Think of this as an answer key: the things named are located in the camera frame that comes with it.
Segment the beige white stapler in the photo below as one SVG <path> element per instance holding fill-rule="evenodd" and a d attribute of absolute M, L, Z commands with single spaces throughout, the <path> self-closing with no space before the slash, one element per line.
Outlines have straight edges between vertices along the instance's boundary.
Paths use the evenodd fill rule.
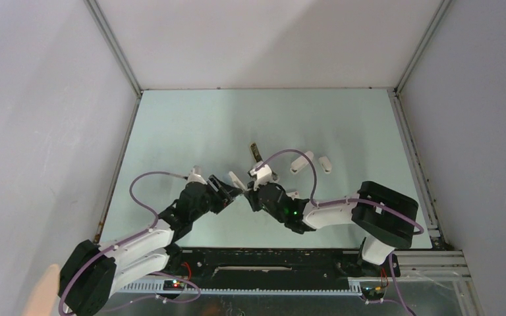
<path fill-rule="evenodd" d="M 253 156 L 253 159 L 255 160 L 255 163 L 258 165 L 259 163 L 262 163 L 264 160 L 262 159 L 262 156 L 260 154 L 260 151 L 258 149 L 258 146 L 256 144 L 256 142 L 252 142 L 250 144 L 250 152 Z M 274 182 L 278 182 L 279 181 L 279 175 L 276 174 L 275 172 L 272 172 L 271 174 L 272 176 L 272 180 Z"/>

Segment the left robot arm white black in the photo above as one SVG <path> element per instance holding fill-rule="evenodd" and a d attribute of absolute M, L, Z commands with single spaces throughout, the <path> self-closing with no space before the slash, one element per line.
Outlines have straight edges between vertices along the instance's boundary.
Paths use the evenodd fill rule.
<path fill-rule="evenodd" d="M 184 263 L 177 241 L 200 217 L 220 213 L 244 191 L 214 175 L 204 179 L 192 172 L 184 180 L 179 197 L 160 213 L 137 201 L 154 216 L 149 226 L 107 243 L 85 240 L 75 247 L 59 275 L 61 315 L 64 307 L 71 315 L 95 315 L 127 284 L 156 272 L 179 272 Z"/>

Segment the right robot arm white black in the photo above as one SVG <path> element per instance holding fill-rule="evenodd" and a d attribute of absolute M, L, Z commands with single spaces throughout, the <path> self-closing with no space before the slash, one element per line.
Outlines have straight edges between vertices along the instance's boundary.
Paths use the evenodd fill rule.
<path fill-rule="evenodd" d="M 244 195 L 253 211 L 265 211 L 297 234 L 335 225 L 360 227 L 367 237 L 356 264 L 365 275 L 376 274 L 394 250 L 410 248 L 414 236 L 424 233 L 416 222 L 418 203 L 372 181 L 364 181 L 354 195 L 335 201 L 292 198 L 272 182 L 250 188 Z"/>

